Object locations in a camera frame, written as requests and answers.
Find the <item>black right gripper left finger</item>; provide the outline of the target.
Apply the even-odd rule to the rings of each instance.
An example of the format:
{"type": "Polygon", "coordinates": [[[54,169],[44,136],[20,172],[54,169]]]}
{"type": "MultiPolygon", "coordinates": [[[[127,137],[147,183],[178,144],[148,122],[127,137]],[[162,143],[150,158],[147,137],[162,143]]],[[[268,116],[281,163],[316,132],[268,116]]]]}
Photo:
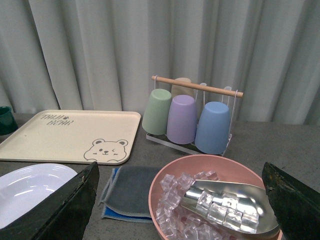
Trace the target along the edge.
{"type": "Polygon", "coordinates": [[[62,187],[0,231],[2,240],[81,240],[100,178],[91,163],[62,187]]]}

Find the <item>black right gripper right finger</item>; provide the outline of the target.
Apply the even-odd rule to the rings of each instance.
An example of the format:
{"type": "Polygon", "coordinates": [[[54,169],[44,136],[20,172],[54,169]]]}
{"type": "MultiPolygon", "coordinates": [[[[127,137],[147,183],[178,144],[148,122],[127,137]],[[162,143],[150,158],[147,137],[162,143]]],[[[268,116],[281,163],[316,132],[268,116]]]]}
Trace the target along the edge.
{"type": "Polygon", "coordinates": [[[287,240],[320,238],[320,193],[266,162],[261,174],[277,223],[287,240]]]}

